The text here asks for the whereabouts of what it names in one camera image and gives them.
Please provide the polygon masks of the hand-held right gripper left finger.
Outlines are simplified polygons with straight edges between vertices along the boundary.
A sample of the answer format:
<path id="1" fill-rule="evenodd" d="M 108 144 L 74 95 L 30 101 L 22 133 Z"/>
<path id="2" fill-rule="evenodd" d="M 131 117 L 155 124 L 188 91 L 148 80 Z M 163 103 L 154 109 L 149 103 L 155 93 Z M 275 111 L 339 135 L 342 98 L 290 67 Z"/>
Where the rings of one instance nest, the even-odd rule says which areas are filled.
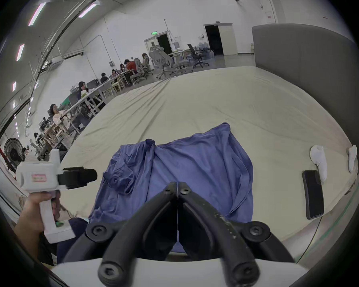
<path id="1" fill-rule="evenodd" d="M 137 257 L 164 261 L 177 243 L 177 182 L 143 204 L 127 221 L 90 223 L 63 263 L 87 261 L 103 252 L 97 275 L 103 284 L 130 284 Z"/>

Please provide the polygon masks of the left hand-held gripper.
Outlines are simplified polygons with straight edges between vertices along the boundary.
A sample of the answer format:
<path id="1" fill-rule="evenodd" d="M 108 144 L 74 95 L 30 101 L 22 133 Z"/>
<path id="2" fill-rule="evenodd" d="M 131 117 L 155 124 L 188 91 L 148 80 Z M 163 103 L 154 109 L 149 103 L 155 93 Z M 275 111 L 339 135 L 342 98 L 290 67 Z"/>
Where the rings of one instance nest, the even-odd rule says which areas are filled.
<path id="1" fill-rule="evenodd" d="M 57 190 L 68 190 L 63 183 L 65 172 L 60 168 L 59 150 L 49 153 L 49 161 L 24 161 L 16 170 L 16 179 L 20 188 L 28 193 L 47 192 L 55 198 Z M 77 170 L 77 187 L 85 187 L 97 180 L 95 169 L 79 167 Z M 40 216 L 43 222 L 44 235 L 49 243 L 59 243 L 75 238 L 75 233 L 68 220 L 56 222 L 52 212 L 51 200 L 39 204 Z"/>

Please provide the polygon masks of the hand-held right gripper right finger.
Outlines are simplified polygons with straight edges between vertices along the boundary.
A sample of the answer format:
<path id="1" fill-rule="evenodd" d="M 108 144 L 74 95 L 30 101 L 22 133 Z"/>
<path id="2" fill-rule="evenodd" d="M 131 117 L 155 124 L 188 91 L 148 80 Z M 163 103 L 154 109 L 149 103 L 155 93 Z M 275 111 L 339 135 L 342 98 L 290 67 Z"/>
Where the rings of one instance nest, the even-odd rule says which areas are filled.
<path id="1" fill-rule="evenodd" d="M 255 257 L 294 263 L 266 224 L 229 221 L 184 182 L 178 183 L 178 240 L 192 260 L 221 258 L 227 284 L 255 284 Z"/>

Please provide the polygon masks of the person's left hand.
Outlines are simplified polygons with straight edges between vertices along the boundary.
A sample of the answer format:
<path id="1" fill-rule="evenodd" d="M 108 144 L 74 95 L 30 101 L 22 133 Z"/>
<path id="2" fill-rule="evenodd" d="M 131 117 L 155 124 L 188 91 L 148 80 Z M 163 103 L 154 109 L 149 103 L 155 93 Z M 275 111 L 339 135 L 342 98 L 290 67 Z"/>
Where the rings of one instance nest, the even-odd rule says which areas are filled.
<path id="1" fill-rule="evenodd" d="M 36 192 L 29 194 L 19 216 L 18 224 L 20 227 L 26 227 L 32 232 L 43 232 L 44 226 L 39 205 L 41 202 L 45 201 L 51 203 L 54 220 L 59 221 L 61 193 L 59 190 L 56 190 L 54 194 L 54 197 L 52 197 L 51 192 Z"/>

